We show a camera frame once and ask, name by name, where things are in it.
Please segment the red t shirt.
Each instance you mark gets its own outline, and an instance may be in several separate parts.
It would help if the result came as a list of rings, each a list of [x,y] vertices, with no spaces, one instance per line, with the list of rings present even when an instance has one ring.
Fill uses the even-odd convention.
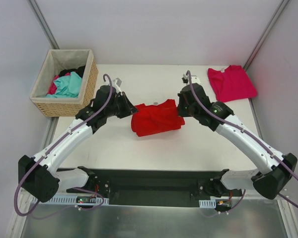
[[[178,115],[174,99],[158,105],[139,104],[136,108],[138,112],[132,116],[131,130],[138,137],[178,130],[185,124]]]

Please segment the magenta t shirt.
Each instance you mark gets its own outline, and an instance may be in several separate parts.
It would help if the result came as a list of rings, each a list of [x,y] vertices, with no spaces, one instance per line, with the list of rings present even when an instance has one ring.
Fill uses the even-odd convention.
[[[223,70],[209,68],[207,71],[210,85],[220,102],[230,102],[254,98],[256,88],[240,65],[230,65]]]

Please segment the wicker basket with cloth liner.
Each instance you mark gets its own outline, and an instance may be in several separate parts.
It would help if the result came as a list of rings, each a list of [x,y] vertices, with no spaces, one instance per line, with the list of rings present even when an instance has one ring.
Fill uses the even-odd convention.
[[[30,94],[46,117],[70,117],[90,102],[98,76],[92,50],[49,50]]]

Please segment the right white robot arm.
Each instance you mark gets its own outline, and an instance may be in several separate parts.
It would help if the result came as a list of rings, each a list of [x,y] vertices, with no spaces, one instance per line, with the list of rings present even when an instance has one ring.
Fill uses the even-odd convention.
[[[178,114],[193,117],[201,125],[223,136],[255,165],[254,170],[222,170],[220,176],[206,187],[208,193],[220,197],[233,189],[254,189],[267,199],[275,199],[292,178],[297,158],[272,148],[240,121],[223,102],[211,102],[203,87],[194,83],[178,93]]]

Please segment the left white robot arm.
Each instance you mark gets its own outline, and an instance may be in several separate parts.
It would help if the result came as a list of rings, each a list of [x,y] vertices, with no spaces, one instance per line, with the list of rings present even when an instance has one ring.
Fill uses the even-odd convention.
[[[33,157],[24,155],[18,161],[18,179],[22,188],[38,201],[49,201],[58,191],[79,187],[83,192],[95,190],[96,175],[84,166],[68,171],[58,168],[82,142],[95,134],[107,119],[131,116],[137,108],[118,85],[103,85],[96,97],[81,109],[71,125],[49,146]]]

